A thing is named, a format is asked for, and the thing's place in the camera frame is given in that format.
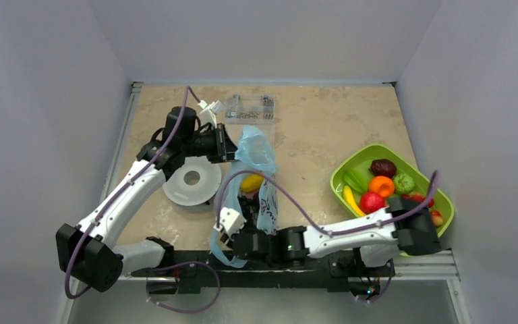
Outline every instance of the white wall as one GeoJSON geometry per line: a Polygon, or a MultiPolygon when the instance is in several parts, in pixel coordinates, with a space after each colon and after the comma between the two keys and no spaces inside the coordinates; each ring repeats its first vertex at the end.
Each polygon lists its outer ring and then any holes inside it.
{"type": "Polygon", "coordinates": [[[98,203],[129,86],[87,0],[0,0],[0,323],[52,323],[55,232],[98,203]]]}
{"type": "Polygon", "coordinates": [[[518,323],[518,1],[444,1],[397,93],[419,166],[456,206],[470,313],[518,323]]]}
{"type": "Polygon", "coordinates": [[[132,80],[398,80],[442,0],[91,0],[132,80]]]}

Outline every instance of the clear plastic box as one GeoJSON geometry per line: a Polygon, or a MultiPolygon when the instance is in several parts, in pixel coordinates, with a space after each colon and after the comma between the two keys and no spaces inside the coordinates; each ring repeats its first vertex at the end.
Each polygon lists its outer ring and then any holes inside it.
{"type": "Polygon", "coordinates": [[[228,94],[224,124],[237,143],[245,125],[259,128],[275,147],[275,96],[273,94],[228,94]]]}

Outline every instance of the beige tabletop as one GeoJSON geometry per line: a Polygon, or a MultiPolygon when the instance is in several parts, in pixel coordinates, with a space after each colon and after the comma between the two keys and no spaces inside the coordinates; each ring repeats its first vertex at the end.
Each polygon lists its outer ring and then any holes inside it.
{"type": "MultiPolygon", "coordinates": [[[[391,86],[206,86],[194,87],[208,103],[227,94],[275,94],[277,182],[319,224],[351,219],[330,189],[330,176],[362,147],[381,143],[415,165],[412,147],[394,88],[391,86]]],[[[152,133],[183,98],[182,86],[143,86],[124,149],[121,180],[152,133]]],[[[188,107],[197,108],[190,97],[188,107]]],[[[237,143],[239,134],[227,131],[237,143]]],[[[229,165],[224,163],[224,174],[229,165]]],[[[281,194],[279,228],[306,225],[300,212],[281,194]]],[[[124,229],[118,244],[159,236],[177,250],[208,250],[211,210],[188,213],[156,191],[124,229]]]]}

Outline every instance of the green basket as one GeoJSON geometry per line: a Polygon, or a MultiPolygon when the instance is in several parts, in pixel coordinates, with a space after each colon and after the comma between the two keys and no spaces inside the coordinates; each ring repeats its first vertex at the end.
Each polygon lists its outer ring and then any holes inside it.
{"type": "MultiPolygon", "coordinates": [[[[420,194],[426,195],[426,191],[428,190],[428,184],[430,183],[430,179],[428,179],[424,174],[418,171],[415,167],[408,164],[408,162],[404,161],[398,154],[392,152],[391,149],[384,145],[380,144],[371,144],[367,147],[364,147],[360,151],[354,153],[350,158],[339,166],[338,169],[335,170],[333,176],[330,177],[330,187],[333,189],[335,196],[339,203],[345,208],[347,212],[349,212],[354,217],[358,217],[358,215],[352,210],[352,208],[344,201],[343,199],[343,188],[345,183],[343,182],[343,174],[345,170],[352,169],[360,172],[367,181],[369,182],[374,175],[370,172],[370,165],[373,160],[377,159],[388,159],[392,161],[398,171],[406,173],[411,176],[416,182],[416,188],[414,188],[413,192],[418,192],[420,194]]],[[[358,192],[354,192],[354,198],[358,203],[360,201],[360,196],[358,192]]],[[[437,210],[442,214],[442,219],[444,219],[444,223],[442,226],[436,228],[438,232],[438,237],[442,236],[446,231],[446,228],[452,222],[454,218],[454,205],[446,196],[442,190],[438,189],[438,192],[434,196],[435,205],[432,207],[433,210],[437,210]]]]}

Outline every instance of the blue plastic bag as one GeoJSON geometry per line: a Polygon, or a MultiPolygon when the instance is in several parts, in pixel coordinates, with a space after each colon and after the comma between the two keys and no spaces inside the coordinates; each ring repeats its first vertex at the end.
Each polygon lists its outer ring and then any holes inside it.
{"type": "MultiPolygon", "coordinates": [[[[227,174],[221,182],[220,188],[229,176],[235,172],[247,169],[254,169],[262,171],[264,175],[274,179],[277,166],[275,165],[275,150],[267,140],[267,137],[257,127],[244,126],[241,132],[241,138],[237,144],[237,151],[235,158],[238,160],[231,164],[227,174]]],[[[249,174],[241,174],[233,178],[227,185],[225,190],[225,200],[219,201],[219,193],[215,195],[214,205],[216,208],[228,207],[235,209],[241,213],[241,206],[239,205],[239,187],[243,180],[249,174]]],[[[277,230],[277,189],[272,184],[263,180],[263,184],[259,189],[260,208],[257,217],[257,228],[267,234],[274,234],[277,230]]],[[[242,268],[247,261],[237,259],[229,260],[223,251],[217,245],[217,238],[219,233],[214,229],[211,235],[210,251],[223,264],[235,268],[242,268]]]]}

